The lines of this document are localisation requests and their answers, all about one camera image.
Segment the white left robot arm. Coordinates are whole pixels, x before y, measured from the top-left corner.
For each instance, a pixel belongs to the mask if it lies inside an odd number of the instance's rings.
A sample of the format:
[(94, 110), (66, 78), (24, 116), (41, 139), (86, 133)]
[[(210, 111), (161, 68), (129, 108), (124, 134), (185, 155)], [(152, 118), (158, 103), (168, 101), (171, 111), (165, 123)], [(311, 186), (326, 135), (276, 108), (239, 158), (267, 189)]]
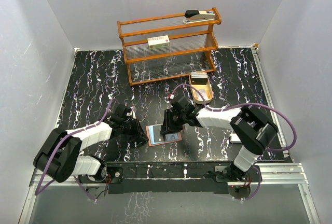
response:
[(87, 175), (101, 182), (107, 176), (105, 162), (94, 156), (81, 156), (80, 152), (99, 142), (124, 136), (130, 147), (148, 141), (134, 111), (122, 104), (108, 112), (101, 120), (80, 129), (53, 129), (34, 158), (33, 165), (58, 183), (70, 176)]

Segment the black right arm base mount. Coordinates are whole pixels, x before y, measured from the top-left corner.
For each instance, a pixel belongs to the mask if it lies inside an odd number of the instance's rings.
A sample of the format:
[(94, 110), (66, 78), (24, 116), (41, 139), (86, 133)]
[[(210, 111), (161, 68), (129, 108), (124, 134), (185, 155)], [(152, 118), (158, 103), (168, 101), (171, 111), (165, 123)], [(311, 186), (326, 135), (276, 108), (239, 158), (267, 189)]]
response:
[(216, 166), (213, 171), (208, 171), (205, 177), (211, 177), (216, 182), (242, 181), (245, 172), (231, 164), (230, 166)]

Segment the black VIP credit card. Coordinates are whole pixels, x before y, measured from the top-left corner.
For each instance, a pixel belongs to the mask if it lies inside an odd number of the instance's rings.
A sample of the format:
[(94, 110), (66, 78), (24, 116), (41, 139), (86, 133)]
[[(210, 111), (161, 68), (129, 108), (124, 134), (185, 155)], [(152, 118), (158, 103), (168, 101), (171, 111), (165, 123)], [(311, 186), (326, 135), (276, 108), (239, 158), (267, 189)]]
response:
[(158, 145), (164, 142), (164, 137), (160, 134), (161, 126), (161, 124), (157, 124), (148, 127), (151, 145)]

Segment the pink leather card holder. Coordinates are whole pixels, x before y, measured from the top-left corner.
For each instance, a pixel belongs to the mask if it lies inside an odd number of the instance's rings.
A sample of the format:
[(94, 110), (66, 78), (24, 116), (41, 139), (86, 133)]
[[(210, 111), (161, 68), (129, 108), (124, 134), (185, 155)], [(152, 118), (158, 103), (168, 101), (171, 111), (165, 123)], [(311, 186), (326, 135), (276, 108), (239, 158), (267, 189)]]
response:
[(161, 135), (161, 127), (162, 124), (148, 125), (146, 127), (148, 144), (150, 147), (164, 145), (168, 143), (175, 143), (182, 140), (181, 132)]

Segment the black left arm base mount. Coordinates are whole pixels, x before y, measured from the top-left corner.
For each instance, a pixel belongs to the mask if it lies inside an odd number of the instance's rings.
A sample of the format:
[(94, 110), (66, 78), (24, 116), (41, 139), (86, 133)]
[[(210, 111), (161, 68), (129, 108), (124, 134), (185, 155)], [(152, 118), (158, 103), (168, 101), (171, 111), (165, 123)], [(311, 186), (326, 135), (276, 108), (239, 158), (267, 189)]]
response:
[(123, 168), (120, 166), (108, 166), (106, 168), (106, 185), (120, 184), (123, 181)]

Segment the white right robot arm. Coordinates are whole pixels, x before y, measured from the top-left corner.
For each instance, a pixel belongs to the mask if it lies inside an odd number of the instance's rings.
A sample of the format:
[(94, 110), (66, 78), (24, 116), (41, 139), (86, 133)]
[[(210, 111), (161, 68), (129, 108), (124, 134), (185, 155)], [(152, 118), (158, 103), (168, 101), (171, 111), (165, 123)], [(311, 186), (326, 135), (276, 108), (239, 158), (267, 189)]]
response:
[(224, 177), (245, 180), (250, 168), (267, 150), (279, 129), (262, 108), (275, 109), (258, 103), (244, 103), (226, 108), (192, 104), (184, 96), (171, 100), (171, 108), (164, 111), (160, 135), (181, 132), (184, 125), (192, 127), (217, 127), (230, 129), (240, 139), (242, 147), (224, 172)]

